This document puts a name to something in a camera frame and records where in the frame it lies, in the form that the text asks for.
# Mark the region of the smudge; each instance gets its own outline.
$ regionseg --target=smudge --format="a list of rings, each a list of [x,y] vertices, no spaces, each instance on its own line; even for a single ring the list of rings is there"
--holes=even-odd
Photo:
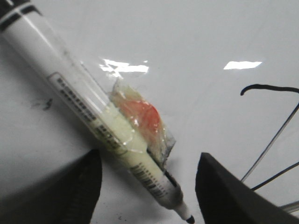
[[[31,109],[42,109],[43,111],[46,111],[50,109],[52,106],[53,99],[50,98],[48,100],[46,99],[35,99],[31,101]]]
[[[46,106],[43,108],[44,111],[50,109],[50,107],[52,106],[52,102],[53,102],[53,99],[50,98],[47,102],[46,102]]]

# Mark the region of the black marker tip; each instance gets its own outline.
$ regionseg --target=black marker tip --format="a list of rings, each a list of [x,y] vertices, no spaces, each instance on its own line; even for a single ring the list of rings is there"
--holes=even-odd
[[[186,222],[189,223],[189,224],[194,224],[194,223],[195,223],[194,217],[191,216],[190,218],[188,218],[188,219],[186,220]]]

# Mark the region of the marker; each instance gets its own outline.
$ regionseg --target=marker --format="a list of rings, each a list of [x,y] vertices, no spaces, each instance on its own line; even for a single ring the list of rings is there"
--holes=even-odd
[[[160,205],[195,222],[178,183],[29,0],[0,0],[0,32]]]

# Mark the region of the white surface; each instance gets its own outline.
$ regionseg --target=white surface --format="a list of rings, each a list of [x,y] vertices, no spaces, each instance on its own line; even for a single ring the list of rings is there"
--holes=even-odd
[[[194,191],[200,153],[211,153],[241,178],[298,103],[295,93],[251,90],[240,96],[243,87],[255,83],[299,87],[296,0],[33,2],[107,90],[114,80],[100,68],[104,59],[149,67],[147,73],[120,74],[157,107],[176,137],[168,169],[196,223],[203,222]],[[230,61],[262,63],[223,70]],[[0,64],[0,195],[5,199],[96,142],[3,39]],[[43,111],[40,104],[49,98],[53,105]],[[298,161],[298,122],[296,114],[247,185]],[[106,154],[103,160],[93,224],[184,223]],[[258,192],[276,205],[299,200],[298,172]]]

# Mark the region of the marker cap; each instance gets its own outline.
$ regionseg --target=marker cap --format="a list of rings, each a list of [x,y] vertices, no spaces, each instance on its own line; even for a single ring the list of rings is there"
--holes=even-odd
[[[12,9],[26,2],[30,2],[30,0],[0,0],[0,19]]]

